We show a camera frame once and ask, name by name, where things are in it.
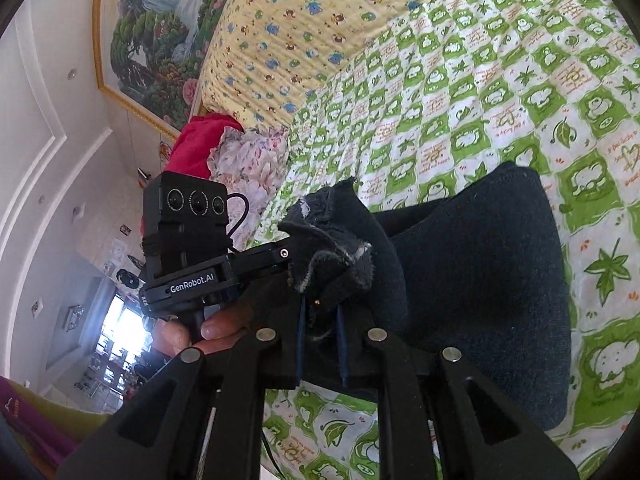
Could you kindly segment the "dark navy pants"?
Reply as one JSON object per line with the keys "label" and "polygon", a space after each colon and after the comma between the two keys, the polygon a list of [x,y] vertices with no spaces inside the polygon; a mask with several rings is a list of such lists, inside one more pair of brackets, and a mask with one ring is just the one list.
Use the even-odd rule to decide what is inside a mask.
{"label": "dark navy pants", "polygon": [[371,212],[352,180],[309,194],[279,228],[307,300],[304,378],[344,380],[347,315],[426,352],[459,349],[545,430],[570,383],[568,287],[558,230],[535,170],[504,162],[453,196]]}

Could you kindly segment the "floral pastel blanket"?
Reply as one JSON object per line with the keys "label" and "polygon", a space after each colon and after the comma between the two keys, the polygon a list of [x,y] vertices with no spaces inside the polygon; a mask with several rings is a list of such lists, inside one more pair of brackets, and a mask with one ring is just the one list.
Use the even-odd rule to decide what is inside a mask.
{"label": "floral pastel blanket", "polygon": [[246,218],[231,234],[233,246],[244,250],[288,172],[288,129],[226,127],[218,146],[209,152],[207,167],[210,180],[248,201]]}

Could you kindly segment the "red cloth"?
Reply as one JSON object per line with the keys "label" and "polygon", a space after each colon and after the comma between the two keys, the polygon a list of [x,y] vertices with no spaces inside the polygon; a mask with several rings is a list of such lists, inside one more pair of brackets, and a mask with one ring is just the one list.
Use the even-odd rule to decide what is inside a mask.
{"label": "red cloth", "polygon": [[143,191],[141,234],[160,232],[160,222],[181,222],[188,228],[224,232],[229,223],[228,191],[210,180],[207,159],[220,143],[224,128],[242,130],[224,114],[195,117],[182,129],[169,162]]}

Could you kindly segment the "yellow cartoon print quilt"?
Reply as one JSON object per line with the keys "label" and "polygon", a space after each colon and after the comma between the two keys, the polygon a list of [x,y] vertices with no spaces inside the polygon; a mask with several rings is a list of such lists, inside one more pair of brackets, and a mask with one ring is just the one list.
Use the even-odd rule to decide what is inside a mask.
{"label": "yellow cartoon print quilt", "polygon": [[286,125],[314,92],[427,0],[227,0],[201,71],[202,107]]}

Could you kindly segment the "framed landscape painting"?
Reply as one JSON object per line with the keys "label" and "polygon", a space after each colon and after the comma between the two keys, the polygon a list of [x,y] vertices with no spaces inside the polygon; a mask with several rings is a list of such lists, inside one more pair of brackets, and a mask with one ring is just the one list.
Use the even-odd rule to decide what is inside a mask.
{"label": "framed landscape painting", "polygon": [[93,0],[99,89],[165,136],[193,114],[198,80],[227,0]]}

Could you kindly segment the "green white patterned bedsheet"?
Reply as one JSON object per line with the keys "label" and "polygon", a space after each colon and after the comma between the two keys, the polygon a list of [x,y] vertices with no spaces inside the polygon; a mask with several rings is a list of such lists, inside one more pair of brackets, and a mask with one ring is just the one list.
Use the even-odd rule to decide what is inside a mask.
{"label": "green white patterned bedsheet", "polygon": [[612,0],[431,0],[295,116],[254,243],[347,177],[374,211],[462,191],[510,160],[548,195],[570,299],[568,411],[552,440],[591,478],[639,404],[639,45]]}

